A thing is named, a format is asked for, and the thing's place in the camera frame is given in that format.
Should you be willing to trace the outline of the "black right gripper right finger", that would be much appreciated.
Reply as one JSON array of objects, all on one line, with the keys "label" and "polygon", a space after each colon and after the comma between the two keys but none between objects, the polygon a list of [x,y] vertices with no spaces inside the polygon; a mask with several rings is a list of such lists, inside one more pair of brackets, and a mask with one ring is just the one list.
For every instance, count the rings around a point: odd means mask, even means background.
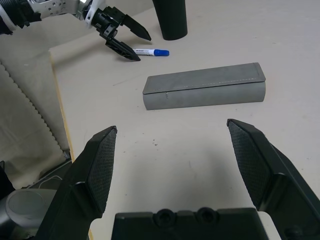
[{"label": "black right gripper right finger", "polygon": [[320,238],[320,200],[293,163],[253,125],[226,123],[243,182],[259,212],[283,240]]}]

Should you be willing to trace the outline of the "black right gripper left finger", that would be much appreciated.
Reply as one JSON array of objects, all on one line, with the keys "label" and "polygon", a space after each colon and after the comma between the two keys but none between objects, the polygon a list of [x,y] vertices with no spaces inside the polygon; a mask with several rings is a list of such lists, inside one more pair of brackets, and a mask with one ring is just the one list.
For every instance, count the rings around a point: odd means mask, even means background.
[{"label": "black right gripper left finger", "polygon": [[36,240],[85,240],[103,216],[114,169],[117,128],[110,126],[86,143],[72,163],[35,235]]}]

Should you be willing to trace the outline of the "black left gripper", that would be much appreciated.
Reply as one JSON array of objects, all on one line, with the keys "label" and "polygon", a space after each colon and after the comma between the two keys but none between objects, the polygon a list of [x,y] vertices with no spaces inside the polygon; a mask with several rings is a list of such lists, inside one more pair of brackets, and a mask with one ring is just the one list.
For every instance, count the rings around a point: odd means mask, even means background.
[{"label": "black left gripper", "polygon": [[130,61],[139,62],[141,59],[134,50],[122,41],[114,39],[117,28],[122,25],[141,39],[151,41],[149,32],[140,23],[129,15],[125,15],[116,7],[106,7],[104,10],[98,9],[95,13],[95,29],[99,35],[106,40],[105,45],[118,55]]}]

